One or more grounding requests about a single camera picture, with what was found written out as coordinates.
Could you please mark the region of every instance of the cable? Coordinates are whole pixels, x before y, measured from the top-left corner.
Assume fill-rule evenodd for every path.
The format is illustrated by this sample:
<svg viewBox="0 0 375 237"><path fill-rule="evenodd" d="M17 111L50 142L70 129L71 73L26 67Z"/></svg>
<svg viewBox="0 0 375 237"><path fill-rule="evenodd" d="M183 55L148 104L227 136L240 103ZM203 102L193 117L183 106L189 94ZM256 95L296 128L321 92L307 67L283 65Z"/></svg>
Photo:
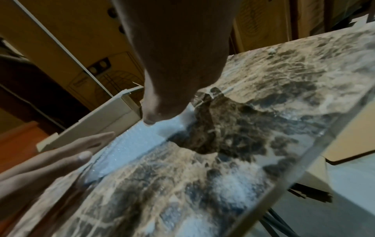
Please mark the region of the cable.
<svg viewBox="0 0 375 237"><path fill-rule="evenodd" d="M56 122L55 120L53 120L52 118L50 118L48 115L46 115L45 113L43 113L42 111L40 111L35 105L33 105L32 103L30 103L29 101L23 99L22 97L20 97L19 95L17 95L16 93L14 93L13 91L9 90L8 88L6 88L4 85L0 84L0 87L3 88L4 90L6 90L7 92L11 93L13 96L17 97L18 99L22 100L23 102L29 104L31 107L33 107L33 109L35 109L38 113L40 113L43 117L45 117L46 119L48 119L49 121L53 122L54 124L56 124L59 128L65 130L66 128L64 126L62 126L61 124L59 124L58 122Z"/></svg>
<svg viewBox="0 0 375 237"><path fill-rule="evenodd" d="M85 66L78 61L78 59L27 9L25 6L23 6L18 0L13 0L15 4L17 4L37 25L43 29L44 32L46 32L59 46L62 48L65 53L67 53L107 94L109 94L111 97L113 95L102 85L94 75L85 68Z"/></svg>

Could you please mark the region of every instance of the hand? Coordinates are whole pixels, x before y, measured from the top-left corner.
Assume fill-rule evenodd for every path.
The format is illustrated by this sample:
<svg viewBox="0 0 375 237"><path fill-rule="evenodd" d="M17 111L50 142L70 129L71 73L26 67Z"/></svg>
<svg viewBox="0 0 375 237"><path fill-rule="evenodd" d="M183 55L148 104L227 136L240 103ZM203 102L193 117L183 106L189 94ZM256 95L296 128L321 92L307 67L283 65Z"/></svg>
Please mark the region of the hand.
<svg viewBox="0 0 375 237"><path fill-rule="evenodd" d="M55 179L89 162L114 139L114 132L83 137L41 153L0 174L0 220L21 210Z"/></svg>
<svg viewBox="0 0 375 237"><path fill-rule="evenodd" d="M130 44L145 68L143 121L180 114L227 61L241 0L113 0Z"/></svg>

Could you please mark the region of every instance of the table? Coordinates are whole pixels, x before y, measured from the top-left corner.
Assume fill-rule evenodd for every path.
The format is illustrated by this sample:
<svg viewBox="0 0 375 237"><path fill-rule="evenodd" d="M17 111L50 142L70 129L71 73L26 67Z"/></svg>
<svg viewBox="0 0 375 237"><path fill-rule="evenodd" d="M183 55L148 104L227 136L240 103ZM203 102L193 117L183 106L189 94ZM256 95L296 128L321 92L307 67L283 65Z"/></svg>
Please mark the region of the table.
<svg viewBox="0 0 375 237"><path fill-rule="evenodd" d="M230 56L192 101L195 123L139 122L109 145L92 172L105 177L54 236L241 236L374 97L374 53L369 23ZM9 236L28 236L78 174Z"/></svg>

